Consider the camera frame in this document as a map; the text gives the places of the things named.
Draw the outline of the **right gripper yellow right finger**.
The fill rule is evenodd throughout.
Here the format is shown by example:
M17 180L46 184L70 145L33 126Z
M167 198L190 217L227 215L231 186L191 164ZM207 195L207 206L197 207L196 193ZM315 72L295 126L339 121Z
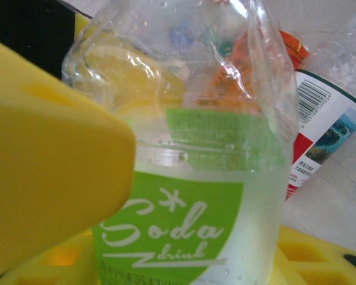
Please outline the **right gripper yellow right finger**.
M356 252L281 226L273 284L356 284Z

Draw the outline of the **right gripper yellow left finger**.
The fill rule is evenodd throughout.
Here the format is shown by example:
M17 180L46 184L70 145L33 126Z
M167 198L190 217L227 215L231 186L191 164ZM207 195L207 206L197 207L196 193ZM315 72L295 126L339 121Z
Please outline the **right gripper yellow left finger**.
M114 215L134 160L124 122L0 44L0 275Z

